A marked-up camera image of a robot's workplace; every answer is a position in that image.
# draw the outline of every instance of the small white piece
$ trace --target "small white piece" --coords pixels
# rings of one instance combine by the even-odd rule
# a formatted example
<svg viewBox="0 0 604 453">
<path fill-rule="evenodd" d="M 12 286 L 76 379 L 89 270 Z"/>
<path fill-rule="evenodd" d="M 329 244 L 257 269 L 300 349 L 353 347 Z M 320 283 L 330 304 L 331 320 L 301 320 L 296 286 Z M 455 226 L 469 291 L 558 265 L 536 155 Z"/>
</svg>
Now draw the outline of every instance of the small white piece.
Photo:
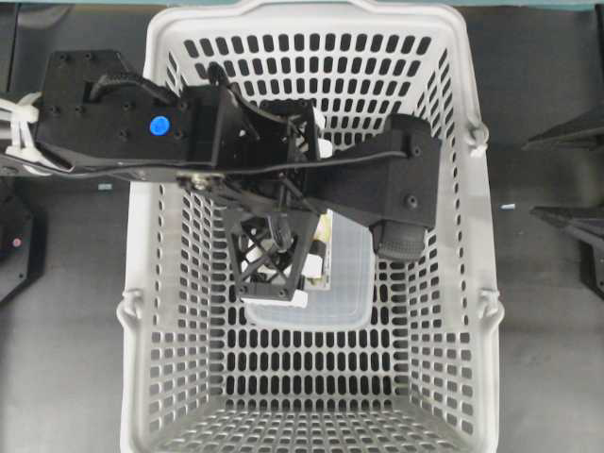
<svg viewBox="0 0 604 453">
<path fill-rule="evenodd" d="M 319 139 L 319 158 L 327 159 L 333 156 L 333 144 L 329 140 Z"/>
<path fill-rule="evenodd" d="M 323 276 L 323 259 L 318 255 L 308 254 L 302 267 L 302 275 L 306 278 L 321 278 Z"/>
<path fill-rule="evenodd" d="M 327 123 L 325 115 L 317 107 L 312 108 L 312 113 L 314 115 L 314 123 L 317 127 L 319 127 L 319 131 L 323 132 L 323 129 L 325 129 L 325 124 Z"/>
</svg>

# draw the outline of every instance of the blue knob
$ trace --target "blue knob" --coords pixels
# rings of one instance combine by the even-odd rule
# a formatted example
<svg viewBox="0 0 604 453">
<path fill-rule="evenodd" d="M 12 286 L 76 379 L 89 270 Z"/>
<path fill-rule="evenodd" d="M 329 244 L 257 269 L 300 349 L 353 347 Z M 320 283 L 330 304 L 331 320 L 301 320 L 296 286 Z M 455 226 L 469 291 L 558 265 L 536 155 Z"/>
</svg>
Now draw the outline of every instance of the blue knob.
<svg viewBox="0 0 604 453">
<path fill-rule="evenodd" d="M 170 120 L 165 116 L 156 116 L 153 120 L 151 120 L 149 130 L 156 137 L 166 135 L 170 130 Z"/>
</svg>

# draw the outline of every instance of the table surface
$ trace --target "table surface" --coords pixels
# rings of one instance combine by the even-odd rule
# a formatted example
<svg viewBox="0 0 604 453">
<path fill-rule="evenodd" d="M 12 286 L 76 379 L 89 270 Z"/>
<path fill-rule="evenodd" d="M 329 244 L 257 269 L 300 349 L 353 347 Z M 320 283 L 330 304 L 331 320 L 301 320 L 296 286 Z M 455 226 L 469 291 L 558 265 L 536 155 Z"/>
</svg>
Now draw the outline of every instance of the table surface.
<svg viewBox="0 0 604 453">
<path fill-rule="evenodd" d="M 40 86 L 60 48 L 119 48 L 143 66 L 156 7 L 23 6 L 13 90 Z M 461 9 L 484 122 L 500 329 L 499 453 L 602 451 L 604 301 L 581 283 L 589 250 L 529 216 L 535 205 L 595 206 L 604 156 L 524 153 L 528 137 L 594 107 L 603 84 L 591 11 Z M 99 192 L 99 182 L 112 190 Z M 43 274 L 0 306 L 0 451 L 119 449 L 127 185 L 20 180 L 46 231 Z M 515 210 L 502 204 L 515 203 Z"/>
</svg>

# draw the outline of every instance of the black screw hole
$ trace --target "black screw hole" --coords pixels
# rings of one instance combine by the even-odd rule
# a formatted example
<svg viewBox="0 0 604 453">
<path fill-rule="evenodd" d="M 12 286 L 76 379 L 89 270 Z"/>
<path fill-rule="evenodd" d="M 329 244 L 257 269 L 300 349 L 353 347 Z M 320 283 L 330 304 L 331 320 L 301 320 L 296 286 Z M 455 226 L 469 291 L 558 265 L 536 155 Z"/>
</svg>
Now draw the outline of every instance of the black screw hole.
<svg viewBox="0 0 604 453">
<path fill-rule="evenodd" d="M 120 131 L 118 132 L 118 136 L 120 137 L 120 139 L 125 141 L 128 140 L 128 138 L 130 137 L 130 133 L 127 129 L 120 129 Z"/>
<path fill-rule="evenodd" d="M 405 205 L 407 206 L 407 208 L 414 210 L 415 208 L 417 208 L 418 204 L 419 203 L 415 195 L 407 195 L 405 197 Z"/>
</svg>

